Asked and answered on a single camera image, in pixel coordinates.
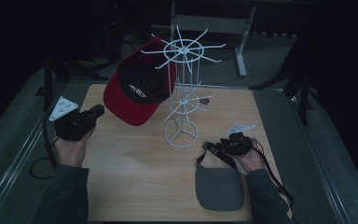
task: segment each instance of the sleeve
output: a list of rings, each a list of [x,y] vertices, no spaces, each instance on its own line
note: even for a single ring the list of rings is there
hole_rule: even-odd
[[[89,169],[58,165],[34,223],[81,224],[89,218]]]
[[[246,175],[254,224],[292,224],[287,216],[289,205],[279,195],[267,170],[255,170]]]

